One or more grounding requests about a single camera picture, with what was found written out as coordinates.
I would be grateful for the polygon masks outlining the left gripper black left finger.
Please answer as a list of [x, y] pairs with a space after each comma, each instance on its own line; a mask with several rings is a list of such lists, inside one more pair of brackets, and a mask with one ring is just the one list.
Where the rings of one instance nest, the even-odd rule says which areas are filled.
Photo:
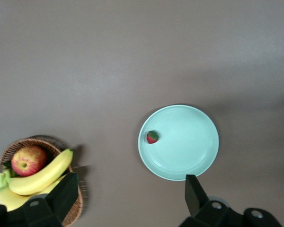
[[78, 175], [68, 173], [47, 195], [37, 195], [14, 211], [0, 205], [0, 227], [61, 227], [78, 198]]

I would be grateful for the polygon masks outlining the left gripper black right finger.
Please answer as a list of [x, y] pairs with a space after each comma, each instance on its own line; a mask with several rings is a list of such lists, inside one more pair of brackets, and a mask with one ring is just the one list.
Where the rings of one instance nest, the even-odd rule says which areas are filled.
[[248, 208], [243, 214], [235, 212], [226, 203], [210, 199], [195, 175], [187, 175], [185, 201], [190, 213], [181, 227], [281, 227], [268, 211]]

